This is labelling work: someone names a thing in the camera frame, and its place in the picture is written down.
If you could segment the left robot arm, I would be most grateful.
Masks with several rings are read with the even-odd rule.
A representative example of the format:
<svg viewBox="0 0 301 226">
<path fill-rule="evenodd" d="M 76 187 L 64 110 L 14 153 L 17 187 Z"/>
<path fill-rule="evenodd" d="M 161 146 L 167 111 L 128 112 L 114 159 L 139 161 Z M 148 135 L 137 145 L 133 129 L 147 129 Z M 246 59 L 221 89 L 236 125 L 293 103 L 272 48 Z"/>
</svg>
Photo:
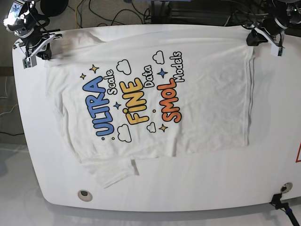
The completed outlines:
<svg viewBox="0 0 301 226">
<path fill-rule="evenodd" d="M 246 14 L 250 30 L 246 43 L 248 46 L 259 46 L 262 43 L 271 45 L 271 54 L 281 57 L 284 52 L 285 30 L 301 25 L 301 2 L 299 0 L 262 0 L 257 7 L 261 13 L 252 9 Z"/>
</svg>

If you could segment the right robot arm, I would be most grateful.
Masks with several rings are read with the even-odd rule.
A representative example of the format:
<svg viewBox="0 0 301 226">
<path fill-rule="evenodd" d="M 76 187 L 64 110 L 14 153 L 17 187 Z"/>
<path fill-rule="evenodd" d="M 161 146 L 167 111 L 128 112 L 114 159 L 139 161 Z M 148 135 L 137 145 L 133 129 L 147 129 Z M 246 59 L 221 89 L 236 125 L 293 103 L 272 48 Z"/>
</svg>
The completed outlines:
<svg viewBox="0 0 301 226">
<path fill-rule="evenodd" d="M 24 47 L 25 58 L 40 57 L 43 60 L 50 60 L 52 52 L 50 42 L 61 38 L 56 34 L 57 30 L 47 30 L 50 19 L 46 15 L 39 14 L 36 9 L 37 0 L 15 0 L 3 24 L 8 32 L 13 33 L 21 39 L 21 46 Z"/>
</svg>

